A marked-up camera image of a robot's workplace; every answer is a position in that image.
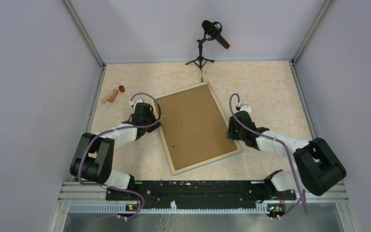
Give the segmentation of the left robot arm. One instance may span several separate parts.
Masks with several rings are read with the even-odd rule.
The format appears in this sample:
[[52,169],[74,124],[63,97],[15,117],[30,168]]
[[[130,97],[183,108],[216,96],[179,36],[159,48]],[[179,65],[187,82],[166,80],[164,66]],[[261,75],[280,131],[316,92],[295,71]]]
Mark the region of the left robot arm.
[[113,168],[114,150],[126,143],[139,140],[146,133],[156,130],[161,123],[154,115],[152,105],[136,102],[129,120],[116,128],[102,132],[82,134],[70,165],[70,174],[96,184],[117,188],[124,200],[134,197],[136,188],[132,177]]

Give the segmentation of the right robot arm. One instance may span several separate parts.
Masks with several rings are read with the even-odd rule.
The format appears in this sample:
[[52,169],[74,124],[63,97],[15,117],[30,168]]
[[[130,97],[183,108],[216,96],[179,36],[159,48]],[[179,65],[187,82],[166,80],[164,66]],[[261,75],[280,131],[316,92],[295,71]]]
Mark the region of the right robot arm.
[[293,163],[292,171],[276,171],[268,176],[264,193],[277,199],[285,190],[300,187],[321,196],[347,176],[347,171],[326,140],[299,140],[257,127],[247,111],[229,118],[227,137],[259,151],[272,152]]

